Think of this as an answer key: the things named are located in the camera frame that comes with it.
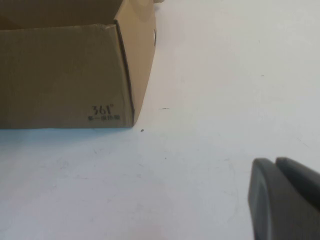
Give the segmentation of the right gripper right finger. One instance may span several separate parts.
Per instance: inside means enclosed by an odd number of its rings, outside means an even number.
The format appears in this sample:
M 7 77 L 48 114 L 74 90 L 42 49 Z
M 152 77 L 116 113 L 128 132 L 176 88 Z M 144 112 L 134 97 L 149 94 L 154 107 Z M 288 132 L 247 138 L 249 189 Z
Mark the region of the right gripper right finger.
M 278 157 L 277 168 L 310 205 L 320 211 L 320 173 L 287 157 Z

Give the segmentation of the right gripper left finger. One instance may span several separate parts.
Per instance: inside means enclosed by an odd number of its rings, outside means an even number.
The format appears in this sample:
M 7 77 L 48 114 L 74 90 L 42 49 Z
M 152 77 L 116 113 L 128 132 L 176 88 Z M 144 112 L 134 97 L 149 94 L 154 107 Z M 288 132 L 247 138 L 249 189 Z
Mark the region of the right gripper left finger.
M 320 212 L 295 190 L 276 162 L 253 161 L 248 205 L 256 240 L 320 238 Z

